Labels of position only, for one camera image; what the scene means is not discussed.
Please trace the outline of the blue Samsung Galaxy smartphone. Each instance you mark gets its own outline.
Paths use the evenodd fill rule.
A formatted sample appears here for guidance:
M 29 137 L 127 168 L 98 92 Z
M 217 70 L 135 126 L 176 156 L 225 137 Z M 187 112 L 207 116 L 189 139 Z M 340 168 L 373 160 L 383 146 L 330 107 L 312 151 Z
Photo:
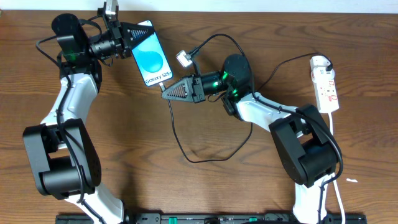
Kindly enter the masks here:
M 135 47 L 132 55 L 146 86 L 156 85 L 173 77 L 156 32 Z

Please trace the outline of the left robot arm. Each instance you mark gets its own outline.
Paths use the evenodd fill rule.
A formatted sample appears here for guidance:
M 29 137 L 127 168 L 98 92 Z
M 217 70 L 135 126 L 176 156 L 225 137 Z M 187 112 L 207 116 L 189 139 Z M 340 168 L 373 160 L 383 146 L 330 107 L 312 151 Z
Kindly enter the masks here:
M 135 223 L 124 202 L 101 181 L 101 163 L 85 123 L 97 97 L 101 67 L 107 59 L 128 58 L 134 47 L 154 35 L 151 26 L 131 24 L 99 13 L 104 26 L 89 37 L 80 19 L 65 13 L 52 21 L 61 47 L 53 62 L 60 72 L 60 93 L 50 113 L 36 126 L 25 128 L 23 141 L 38 192 L 70 202 L 94 223 Z

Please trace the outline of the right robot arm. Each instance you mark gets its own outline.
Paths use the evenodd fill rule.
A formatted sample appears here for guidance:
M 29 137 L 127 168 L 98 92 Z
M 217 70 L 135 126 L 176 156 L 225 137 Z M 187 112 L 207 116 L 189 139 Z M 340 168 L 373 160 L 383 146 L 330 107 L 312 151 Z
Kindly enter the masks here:
M 313 105 L 285 106 L 254 91 L 247 58 L 232 54 L 221 70 L 201 74 L 198 65 L 191 75 L 169 87 L 162 98 L 200 103 L 219 94 L 226 112 L 241 121 L 270 132 L 282 166 L 295 182 L 293 213 L 300 223 L 323 223 L 326 189 L 343 171 L 343 158 L 329 127 Z

